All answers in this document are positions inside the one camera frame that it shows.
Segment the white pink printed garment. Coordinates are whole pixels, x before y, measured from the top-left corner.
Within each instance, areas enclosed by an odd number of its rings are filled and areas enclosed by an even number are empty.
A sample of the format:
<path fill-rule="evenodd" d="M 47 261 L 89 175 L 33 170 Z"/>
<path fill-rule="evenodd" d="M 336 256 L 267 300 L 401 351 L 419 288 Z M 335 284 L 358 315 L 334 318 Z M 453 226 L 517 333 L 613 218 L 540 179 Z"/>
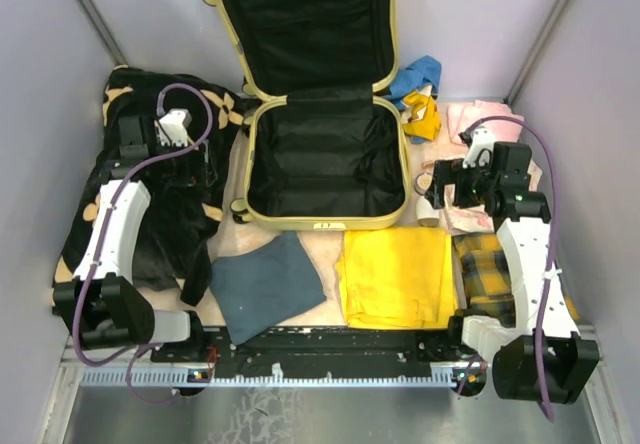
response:
<path fill-rule="evenodd" d="M 445 190 L 443 211 L 447 226 L 458 233 L 494 233 L 507 218 L 549 217 L 546 198 L 537 191 L 530 172 L 536 168 L 528 154 L 522 157 L 492 155 L 495 208 L 488 205 L 461 209 L 453 206 L 454 187 Z"/>

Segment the yellow black plaid shirt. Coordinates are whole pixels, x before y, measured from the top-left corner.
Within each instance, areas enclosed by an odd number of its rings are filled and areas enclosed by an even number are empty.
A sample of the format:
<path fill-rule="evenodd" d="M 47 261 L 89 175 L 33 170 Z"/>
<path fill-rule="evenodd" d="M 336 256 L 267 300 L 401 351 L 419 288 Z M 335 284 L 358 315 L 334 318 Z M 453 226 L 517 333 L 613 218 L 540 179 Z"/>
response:
<path fill-rule="evenodd" d="M 459 258 L 467 307 L 513 328 L 514 298 L 505 254 L 495 234 L 453 237 Z"/>

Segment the yellow pants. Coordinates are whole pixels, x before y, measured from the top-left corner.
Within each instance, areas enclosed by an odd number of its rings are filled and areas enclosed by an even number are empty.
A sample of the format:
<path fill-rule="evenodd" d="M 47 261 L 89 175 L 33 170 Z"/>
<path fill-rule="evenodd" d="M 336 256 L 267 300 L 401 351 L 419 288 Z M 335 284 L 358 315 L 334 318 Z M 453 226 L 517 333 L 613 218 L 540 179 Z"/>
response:
<path fill-rule="evenodd" d="M 440 228 L 348 231 L 335 269 L 350 328 L 443 330 L 458 308 L 452 239 Z"/>

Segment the dark blue shirt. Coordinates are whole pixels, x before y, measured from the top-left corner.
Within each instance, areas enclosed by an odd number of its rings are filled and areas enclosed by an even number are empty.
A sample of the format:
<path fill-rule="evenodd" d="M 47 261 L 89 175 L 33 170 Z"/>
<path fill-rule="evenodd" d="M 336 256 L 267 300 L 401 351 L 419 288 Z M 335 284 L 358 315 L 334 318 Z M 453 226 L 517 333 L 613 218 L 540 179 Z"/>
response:
<path fill-rule="evenodd" d="M 216 259 L 211 292 L 236 346 L 326 301 L 321 278 L 294 232 Z"/>

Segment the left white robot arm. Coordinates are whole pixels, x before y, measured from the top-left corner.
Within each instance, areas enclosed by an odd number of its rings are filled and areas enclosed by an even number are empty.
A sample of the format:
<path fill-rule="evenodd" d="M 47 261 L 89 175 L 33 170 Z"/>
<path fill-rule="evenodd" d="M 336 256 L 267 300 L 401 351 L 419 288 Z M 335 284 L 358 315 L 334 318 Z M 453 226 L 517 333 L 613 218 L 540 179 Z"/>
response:
<path fill-rule="evenodd" d="M 204 137 L 189 137 L 191 115 L 185 109 L 161 111 L 149 121 L 126 119 L 120 128 L 116 159 L 99 173 L 100 186 L 93 227 L 79 264 L 55 285 L 53 304 L 67 326 L 77 358 L 91 367 L 110 358 L 90 357 L 93 350 L 127 351 L 172 344 L 176 353 L 194 361 L 208 348 L 208 337 L 188 311 L 156 310 L 133 284 L 133 261 L 143 218 L 152 196 L 147 180 L 160 165 L 188 175 L 192 155 L 206 147 Z"/>

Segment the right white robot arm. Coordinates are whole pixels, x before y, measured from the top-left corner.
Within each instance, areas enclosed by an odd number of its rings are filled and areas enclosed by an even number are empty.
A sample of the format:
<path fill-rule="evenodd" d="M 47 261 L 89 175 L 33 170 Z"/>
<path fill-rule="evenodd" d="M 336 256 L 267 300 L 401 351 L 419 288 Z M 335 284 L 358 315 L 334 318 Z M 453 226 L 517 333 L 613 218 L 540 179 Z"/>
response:
<path fill-rule="evenodd" d="M 515 324 L 503 326 L 485 312 L 459 311 L 446 336 L 461 360 L 475 353 L 492 371 L 496 394 L 536 401 L 545 414 L 553 404 L 576 401 L 599 360 L 598 344 L 581 337 L 565 303 L 560 269 L 552 257 L 554 219 L 546 196 L 530 190 L 531 149 L 513 142 L 474 142 L 463 158 L 438 160 L 426 200 L 481 206 L 492 218 L 504 252 L 514 299 Z"/>

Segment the black floral fleece blanket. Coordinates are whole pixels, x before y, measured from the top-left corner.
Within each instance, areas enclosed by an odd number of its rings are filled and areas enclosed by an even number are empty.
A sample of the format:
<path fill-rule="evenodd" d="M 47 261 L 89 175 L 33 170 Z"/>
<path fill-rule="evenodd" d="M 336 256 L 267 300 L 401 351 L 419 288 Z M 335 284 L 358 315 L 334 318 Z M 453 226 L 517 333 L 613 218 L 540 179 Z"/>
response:
<path fill-rule="evenodd" d="M 189 74 L 164 74 L 118 66 L 109 75 L 103 99 L 103 148 L 86 181 L 71 229 L 52 278 L 62 284 L 79 265 L 97 216 L 101 170 L 116 158 L 121 118 L 156 117 L 158 93 L 169 84 L 178 88 L 164 99 L 167 110 L 186 109 L 192 116 L 191 139 L 203 133 L 208 116 L 212 183 L 207 187 L 173 187 L 164 180 L 145 183 L 151 203 L 144 214 L 133 258 L 133 284 L 155 292 L 179 289 L 180 299 L 197 306 L 211 282 L 209 240 L 223 219 L 223 198 L 236 134 L 253 100 Z"/>

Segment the round cosmetic compact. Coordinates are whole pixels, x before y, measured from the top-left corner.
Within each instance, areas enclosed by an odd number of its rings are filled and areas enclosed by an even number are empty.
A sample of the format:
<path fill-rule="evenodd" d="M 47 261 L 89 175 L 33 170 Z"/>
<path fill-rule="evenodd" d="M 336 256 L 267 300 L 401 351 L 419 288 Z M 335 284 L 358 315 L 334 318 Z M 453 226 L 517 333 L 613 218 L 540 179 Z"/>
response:
<path fill-rule="evenodd" d="M 432 182 L 432 175 L 429 172 L 419 174 L 414 181 L 414 190 L 419 195 L 424 195 Z"/>

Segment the white egg-shaped container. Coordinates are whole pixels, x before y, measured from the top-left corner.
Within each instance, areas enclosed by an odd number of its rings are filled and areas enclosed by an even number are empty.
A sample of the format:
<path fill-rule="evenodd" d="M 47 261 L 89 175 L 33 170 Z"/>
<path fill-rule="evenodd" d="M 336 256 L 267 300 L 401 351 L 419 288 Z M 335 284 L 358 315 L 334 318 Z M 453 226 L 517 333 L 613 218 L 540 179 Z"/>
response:
<path fill-rule="evenodd" d="M 416 202 L 416 219 L 420 226 L 436 228 L 440 224 L 440 211 L 422 196 Z"/>

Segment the pink folded towel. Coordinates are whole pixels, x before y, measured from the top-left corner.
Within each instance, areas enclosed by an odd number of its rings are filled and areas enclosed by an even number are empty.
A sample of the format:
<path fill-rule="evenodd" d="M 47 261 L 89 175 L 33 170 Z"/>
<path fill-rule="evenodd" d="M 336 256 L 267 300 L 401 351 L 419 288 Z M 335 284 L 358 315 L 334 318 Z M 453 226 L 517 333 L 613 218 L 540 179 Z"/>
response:
<path fill-rule="evenodd" d="M 522 120 L 523 117 L 513 114 L 511 108 L 502 103 L 476 100 L 473 103 L 453 103 L 447 108 L 447 122 L 450 141 L 457 145 L 463 142 L 459 134 L 467 130 L 476 121 L 491 117 L 506 116 Z M 517 142 L 522 128 L 508 120 L 492 120 L 484 124 L 498 141 Z"/>

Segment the yellow patterned cloth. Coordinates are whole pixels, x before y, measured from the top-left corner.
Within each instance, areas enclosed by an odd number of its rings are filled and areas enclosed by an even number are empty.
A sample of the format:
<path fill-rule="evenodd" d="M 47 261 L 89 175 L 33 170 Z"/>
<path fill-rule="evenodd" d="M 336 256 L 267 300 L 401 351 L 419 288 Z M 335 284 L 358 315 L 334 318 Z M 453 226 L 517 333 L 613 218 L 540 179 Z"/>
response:
<path fill-rule="evenodd" d="M 405 96 L 401 103 L 401 123 L 404 133 L 412 144 L 434 141 L 440 134 L 441 119 L 436 99 L 432 96 L 432 86 L 427 85 Z"/>

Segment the blue crumpled cloth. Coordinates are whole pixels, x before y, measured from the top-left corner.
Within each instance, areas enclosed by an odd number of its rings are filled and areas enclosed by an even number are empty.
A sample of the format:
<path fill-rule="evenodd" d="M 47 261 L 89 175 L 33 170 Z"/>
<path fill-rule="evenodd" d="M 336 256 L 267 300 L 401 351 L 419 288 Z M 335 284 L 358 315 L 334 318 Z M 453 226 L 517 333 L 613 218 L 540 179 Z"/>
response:
<path fill-rule="evenodd" d="M 442 64 L 435 58 L 426 55 L 414 61 L 406 68 L 400 69 L 388 87 L 384 98 L 403 110 L 403 99 L 413 91 L 419 91 L 431 85 L 431 95 L 439 95 Z"/>

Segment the yellow open suitcase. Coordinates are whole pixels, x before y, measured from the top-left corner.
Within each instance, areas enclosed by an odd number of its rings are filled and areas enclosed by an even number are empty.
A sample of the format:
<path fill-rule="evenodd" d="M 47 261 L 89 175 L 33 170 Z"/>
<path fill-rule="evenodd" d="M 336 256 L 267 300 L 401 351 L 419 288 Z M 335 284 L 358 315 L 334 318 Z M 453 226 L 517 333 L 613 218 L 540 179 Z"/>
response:
<path fill-rule="evenodd" d="M 395 0 L 203 0 L 216 8 L 259 102 L 239 224 L 376 230 L 410 197 L 407 144 L 386 92 L 398 72 Z"/>

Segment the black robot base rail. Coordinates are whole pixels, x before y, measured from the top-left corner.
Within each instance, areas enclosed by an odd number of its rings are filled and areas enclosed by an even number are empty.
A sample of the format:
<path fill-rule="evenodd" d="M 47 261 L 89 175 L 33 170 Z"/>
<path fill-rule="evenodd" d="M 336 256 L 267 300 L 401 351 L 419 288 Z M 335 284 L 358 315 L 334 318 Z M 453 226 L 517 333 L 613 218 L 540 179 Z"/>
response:
<path fill-rule="evenodd" d="M 201 379 L 267 376 L 279 364 L 286 377 L 426 377 L 436 367 L 462 374 L 449 388 L 464 396 L 485 387 L 487 365 L 445 331 L 362 330 L 347 327 L 274 327 L 234 345 L 224 327 L 208 327 L 193 342 L 166 344 L 151 353 L 155 364 L 196 369 Z"/>

